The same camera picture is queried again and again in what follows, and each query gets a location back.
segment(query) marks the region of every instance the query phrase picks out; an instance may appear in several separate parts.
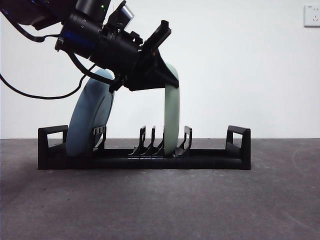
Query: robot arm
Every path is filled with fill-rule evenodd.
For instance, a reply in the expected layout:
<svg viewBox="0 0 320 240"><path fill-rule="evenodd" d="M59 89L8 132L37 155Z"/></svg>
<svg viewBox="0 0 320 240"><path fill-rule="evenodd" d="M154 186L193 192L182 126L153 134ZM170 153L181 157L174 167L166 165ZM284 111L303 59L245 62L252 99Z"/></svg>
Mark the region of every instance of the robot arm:
<svg viewBox="0 0 320 240"><path fill-rule="evenodd" d="M12 25L27 38L43 42L26 33L19 24L40 30L61 22L63 28L55 45L66 52L85 75L111 84L116 91L125 86L131 91L164 88L166 84L179 87L178 79L164 63L158 47L171 34L165 20L144 42L139 34L125 31L134 17L123 1L103 25L111 0L0 0L0 9ZM103 69L114 72L115 80L96 75L78 61L82 56Z"/></svg>

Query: cable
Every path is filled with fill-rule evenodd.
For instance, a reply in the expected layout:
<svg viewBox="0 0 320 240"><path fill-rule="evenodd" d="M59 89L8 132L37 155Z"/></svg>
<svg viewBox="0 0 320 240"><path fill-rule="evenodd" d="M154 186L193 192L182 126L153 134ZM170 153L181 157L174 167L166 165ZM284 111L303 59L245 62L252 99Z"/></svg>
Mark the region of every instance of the cable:
<svg viewBox="0 0 320 240"><path fill-rule="evenodd" d="M72 52L68 52L66 51L66 54L68 54L68 56L70 57L71 61L73 62L73 64L86 76L93 78L97 81L103 82L105 84L109 84L112 85L115 83L114 80L111 80L109 78L100 76L98 74L95 74L93 72L91 72L91 70L86 69L85 66L82 65L82 63L78 60L78 58L76 57L76 55Z"/></svg>
<svg viewBox="0 0 320 240"><path fill-rule="evenodd" d="M91 71L94 67L96 66L96 64L94 64L92 67L90 67L89 71ZM42 99L42 100L57 100L57 99L65 99L67 97L70 97L71 95L75 94L76 92L79 91L79 89L81 88L81 85L82 85L82 82L83 80L85 79L86 75L83 75L83 77L80 79L80 82L79 82L79 86L73 90L72 92L66 94L66 95L62 95L62 96L36 96L36 95L31 95L31 94L28 94L28 93L25 93L23 91L20 91L18 89L16 89L15 87L13 87L12 85L10 85L10 83L8 83L5 78L1 75L0 73L0 78L2 80L2 82L8 87L10 88L11 90L13 90L14 92L20 94L20 95L23 95L27 98L32 98L32 99Z"/></svg>
<svg viewBox="0 0 320 240"><path fill-rule="evenodd" d="M34 41L36 43L43 43L48 37L53 37L53 38L59 37L59 34L50 34L46 36L33 36L30 33L28 33L26 30L24 30L18 23L11 20L6 14L6 11L1 11L1 12L3 13L4 17L12 24L12 26L14 26L14 28L19 31L19 33L21 33L23 36L25 36L27 39L31 41Z"/></svg>

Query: light green plate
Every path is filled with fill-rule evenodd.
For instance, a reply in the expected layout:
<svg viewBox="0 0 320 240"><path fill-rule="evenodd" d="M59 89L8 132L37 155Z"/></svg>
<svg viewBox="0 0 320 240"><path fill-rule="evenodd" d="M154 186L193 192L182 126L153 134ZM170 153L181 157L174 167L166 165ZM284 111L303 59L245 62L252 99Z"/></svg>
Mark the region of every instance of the light green plate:
<svg viewBox="0 0 320 240"><path fill-rule="evenodd" d="M179 79L177 70L166 64L169 70ZM173 154L178 144L180 120L180 89L169 84L165 85L164 100L164 153Z"/></svg>

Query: power outlet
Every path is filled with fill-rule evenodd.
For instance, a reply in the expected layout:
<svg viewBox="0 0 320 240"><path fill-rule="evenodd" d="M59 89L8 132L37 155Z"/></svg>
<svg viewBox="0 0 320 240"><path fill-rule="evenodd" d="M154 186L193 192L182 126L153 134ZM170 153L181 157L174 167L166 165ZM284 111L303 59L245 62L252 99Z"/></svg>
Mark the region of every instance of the power outlet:
<svg viewBox="0 0 320 240"><path fill-rule="evenodd" d="M304 26L320 28L320 5L304 6Z"/></svg>

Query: blue plate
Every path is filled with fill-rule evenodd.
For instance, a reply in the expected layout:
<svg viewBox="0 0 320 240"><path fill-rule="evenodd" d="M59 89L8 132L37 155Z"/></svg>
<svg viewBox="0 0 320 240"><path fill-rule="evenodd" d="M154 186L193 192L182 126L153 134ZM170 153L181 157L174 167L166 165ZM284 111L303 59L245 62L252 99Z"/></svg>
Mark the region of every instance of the blue plate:
<svg viewBox="0 0 320 240"><path fill-rule="evenodd" d="M113 79L110 72L100 69L96 74ZM114 101L109 85L90 78L75 105L66 137L66 154L77 157L90 149L94 128L107 125ZM101 135L96 136L97 144Z"/></svg>

